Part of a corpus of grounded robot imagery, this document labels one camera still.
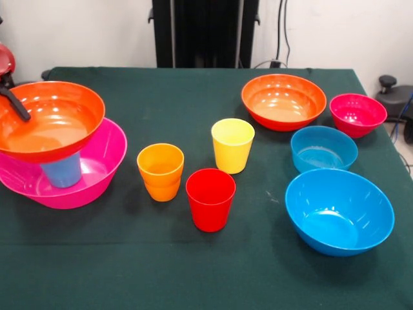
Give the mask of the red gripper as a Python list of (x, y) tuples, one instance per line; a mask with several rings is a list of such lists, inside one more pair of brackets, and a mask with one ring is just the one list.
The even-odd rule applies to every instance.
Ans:
[[(15, 57), (9, 48), (0, 44), (0, 75), (11, 74), (15, 71)], [(25, 109), (20, 100), (4, 86), (1, 86), (1, 95), (6, 97), (15, 113), (24, 122), (29, 122), (31, 119), (30, 113)]]

